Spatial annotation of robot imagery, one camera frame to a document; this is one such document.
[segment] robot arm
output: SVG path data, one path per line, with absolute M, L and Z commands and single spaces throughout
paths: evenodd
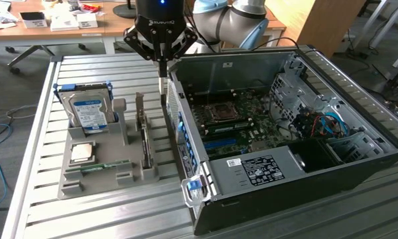
M 187 28 L 184 0 L 139 0 L 136 7 L 135 27 L 126 29 L 124 41 L 147 60 L 158 62 L 160 77 L 167 77 L 167 63 L 180 58 L 198 40 Z
M 248 50 L 256 46 L 270 23 L 264 2 L 236 0 L 230 7 L 227 0 L 196 1 L 194 18 L 199 32 L 212 46 L 222 41 Z M 204 44 L 202 49 L 200 53 L 210 52 Z
M 198 31 L 211 47 L 227 41 L 252 49 L 267 26 L 266 0 L 198 0 L 194 18 Z M 124 31 L 124 41 L 147 59 L 159 64 L 160 77 L 167 77 L 168 62 L 180 58 L 199 37 L 187 27 L 186 0 L 138 0 L 135 26 Z

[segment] chair wheel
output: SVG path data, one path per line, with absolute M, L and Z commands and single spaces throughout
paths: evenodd
M 8 53 L 15 53 L 16 51 L 15 51 L 15 48 L 14 47 L 6 47 L 6 51 L 8 52 Z
M 18 75 L 19 73 L 20 73 L 20 69 L 19 68 L 11 68 L 11 73 L 14 74 L 14 75 Z
M 84 44 L 79 44 L 79 48 L 84 51 L 87 50 L 87 46 Z

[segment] white box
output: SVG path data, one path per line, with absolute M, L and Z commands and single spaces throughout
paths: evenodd
M 95 13 L 79 14 L 78 22 L 82 29 L 98 27 L 96 14 Z
M 42 12 L 20 12 L 22 20 L 27 28 L 47 27 L 44 13 Z
M 78 30 L 79 22 L 75 16 L 70 13 L 54 16 L 51 23 L 51 31 Z

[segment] blue hard drive label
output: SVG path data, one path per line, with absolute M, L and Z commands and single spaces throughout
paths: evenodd
M 284 179 L 284 173 L 272 155 L 242 162 L 254 186 Z
M 78 101 L 74 103 L 82 126 L 92 131 L 100 132 L 107 127 L 106 113 L 102 112 L 102 101 Z

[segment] robotiq logo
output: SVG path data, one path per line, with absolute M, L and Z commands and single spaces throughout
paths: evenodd
M 154 24 L 176 24 L 176 21 L 154 21 L 154 20 L 150 20 L 150 26 L 152 26 Z

